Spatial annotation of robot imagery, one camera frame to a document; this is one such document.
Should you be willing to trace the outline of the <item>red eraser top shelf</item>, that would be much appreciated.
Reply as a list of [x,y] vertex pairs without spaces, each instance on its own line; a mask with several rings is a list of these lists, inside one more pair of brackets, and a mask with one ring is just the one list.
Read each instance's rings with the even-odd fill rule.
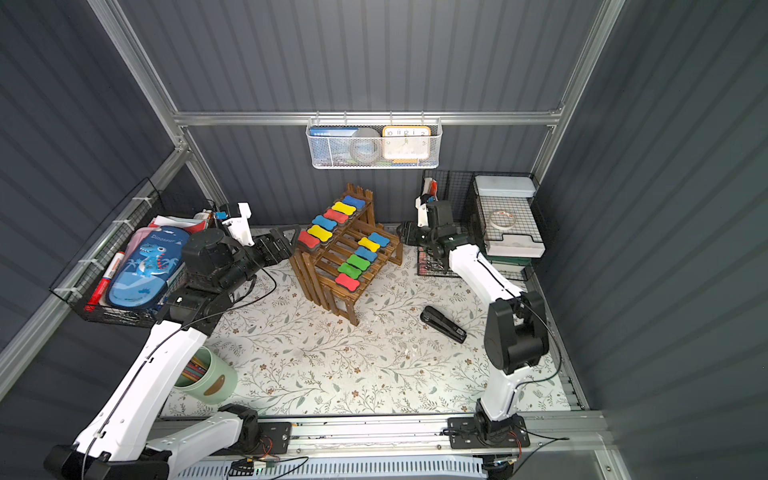
[[298,245],[309,252],[314,252],[321,246],[321,241],[306,230],[301,230],[298,236]]

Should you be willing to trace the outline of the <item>yellow eraser top shelf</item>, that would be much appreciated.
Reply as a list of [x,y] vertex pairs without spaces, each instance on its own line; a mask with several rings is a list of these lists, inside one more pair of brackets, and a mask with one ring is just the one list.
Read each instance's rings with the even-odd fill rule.
[[308,230],[307,233],[319,240],[321,243],[325,244],[330,241],[332,238],[332,232],[326,230],[325,228],[321,227],[320,225],[313,224]]

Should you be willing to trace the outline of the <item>blue eraser top shelf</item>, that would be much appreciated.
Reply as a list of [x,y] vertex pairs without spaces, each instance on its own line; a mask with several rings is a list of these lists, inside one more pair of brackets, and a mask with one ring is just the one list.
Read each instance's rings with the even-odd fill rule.
[[317,215],[312,220],[312,224],[329,232],[333,232],[338,226],[336,221],[326,218],[324,215]]

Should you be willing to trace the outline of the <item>wooden two-tier shelf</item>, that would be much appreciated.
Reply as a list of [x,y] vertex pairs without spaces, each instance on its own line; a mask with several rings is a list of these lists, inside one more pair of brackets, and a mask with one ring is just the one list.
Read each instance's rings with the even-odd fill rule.
[[[305,298],[329,312],[346,318],[356,326],[359,321],[355,314],[355,304],[363,297],[366,288],[371,285],[380,270],[389,262],[400,266],[403,261],[403,245],[393,234],[387,232],[384,226],[375,222],[373,192],[349,183],[341,197],[353,196],[366,202],[363,210],[357,210],[344,225],[338,225],[332,232],[329,242],[323,244],[314,252],[309,252],[298,245],[296,252],[290,258],[290,265],[298,280]],[[369,234],[377,232],[391,240],[390,245],[378,250],[377,259],[370,268],[362,272],[357,279],[359,288],[349,292],[335,283],[339,275],[338,267],[346,262],[348,257],[355,254],[359,247],[358,241]]]

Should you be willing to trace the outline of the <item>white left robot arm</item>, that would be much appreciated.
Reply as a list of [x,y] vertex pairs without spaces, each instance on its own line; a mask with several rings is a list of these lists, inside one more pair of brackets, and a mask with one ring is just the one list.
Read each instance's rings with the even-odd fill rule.
[[149,440],[161,407],[193,355],[233,308],[233,293],[259,271],[289,259],[298,238],[280,229],[243,245],[217,228],[180,251],[188,280],[169,294],[141,353],[99,414],[71,444],[55,445],[44,469],[57,479],[172,479],[221,450],[255,451],[255,410],[229,404],[169,437]]

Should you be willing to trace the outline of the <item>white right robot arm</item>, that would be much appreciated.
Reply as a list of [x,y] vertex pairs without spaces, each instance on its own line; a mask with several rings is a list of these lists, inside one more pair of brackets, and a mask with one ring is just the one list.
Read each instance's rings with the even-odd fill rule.
[[503,277],[480,247],[457,231],[449,202],[423,194],[415,206],[417,222],[408,241],[458,275],[487,306],[483,345],[489,378],[477,401],[473,435],[483,445],[514,439],[528,446],[518,400],[523,388],[533,383],[533,368],[549,352],[546,314],[534,297]]

